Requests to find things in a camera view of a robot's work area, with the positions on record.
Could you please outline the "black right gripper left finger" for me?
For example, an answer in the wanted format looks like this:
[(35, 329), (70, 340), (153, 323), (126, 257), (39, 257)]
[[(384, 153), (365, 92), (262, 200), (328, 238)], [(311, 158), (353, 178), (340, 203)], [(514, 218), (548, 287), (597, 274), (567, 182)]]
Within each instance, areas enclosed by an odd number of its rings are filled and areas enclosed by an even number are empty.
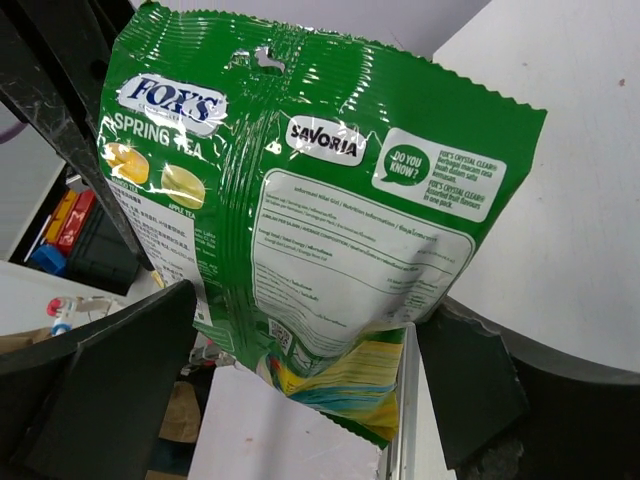
[(142, 479), (195, 340), (183, 280), (1, 357), (4, 479)]

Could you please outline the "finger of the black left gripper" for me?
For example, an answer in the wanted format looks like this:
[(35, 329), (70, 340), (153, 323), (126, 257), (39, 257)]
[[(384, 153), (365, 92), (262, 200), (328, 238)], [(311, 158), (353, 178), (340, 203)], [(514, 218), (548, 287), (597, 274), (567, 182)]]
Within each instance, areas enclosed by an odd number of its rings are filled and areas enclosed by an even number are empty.
[(4, 1), (1, 101), (94, 192), (129, 250), (153, 267), (99, 169), (100, 97), (128, 1)]

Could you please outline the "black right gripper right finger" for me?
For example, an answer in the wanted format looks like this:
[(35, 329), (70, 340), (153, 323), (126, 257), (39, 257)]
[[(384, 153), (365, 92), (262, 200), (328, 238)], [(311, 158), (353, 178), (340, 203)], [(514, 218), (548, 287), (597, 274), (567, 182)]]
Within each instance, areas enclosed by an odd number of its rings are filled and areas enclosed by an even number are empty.
[(417, 326), (444, 459), (459, 479), (636, 479), (639, 375), (446, 299)]

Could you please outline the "green snack packet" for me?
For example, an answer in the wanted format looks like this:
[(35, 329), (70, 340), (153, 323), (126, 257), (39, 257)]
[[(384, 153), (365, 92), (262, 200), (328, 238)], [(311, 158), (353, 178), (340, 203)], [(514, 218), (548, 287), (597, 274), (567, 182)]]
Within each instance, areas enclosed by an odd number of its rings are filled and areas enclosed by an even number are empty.
[(392, 46), (141, 5), (104, 82), (100, 167), (195, 327), (378, 447), (405, 332), (531, 171), (546, 111)]

